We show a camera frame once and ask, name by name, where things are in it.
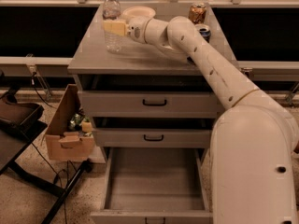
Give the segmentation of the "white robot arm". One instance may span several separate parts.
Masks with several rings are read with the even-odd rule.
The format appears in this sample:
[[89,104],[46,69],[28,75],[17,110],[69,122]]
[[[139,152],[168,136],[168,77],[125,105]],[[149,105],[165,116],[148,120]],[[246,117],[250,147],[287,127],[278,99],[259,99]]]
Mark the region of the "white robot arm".
[[210,142],[214,224],[298,224],[294,116],[214,49],[186,17],[107,20],[105,31],[192,59],[225,111]]

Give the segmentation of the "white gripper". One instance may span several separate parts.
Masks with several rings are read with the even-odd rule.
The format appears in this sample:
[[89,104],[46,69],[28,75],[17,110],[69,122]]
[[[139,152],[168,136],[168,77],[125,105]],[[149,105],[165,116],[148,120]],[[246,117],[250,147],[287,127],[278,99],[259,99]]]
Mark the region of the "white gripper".
[[145,44],[145,32],[149,21],[150,17],[133,17],[129,21],[128,30],[128,24],[125,20],[106,20],[103,21],[103,28],[105,32],[119,36],[127,36],[130,31],[130,37],[135,42]]

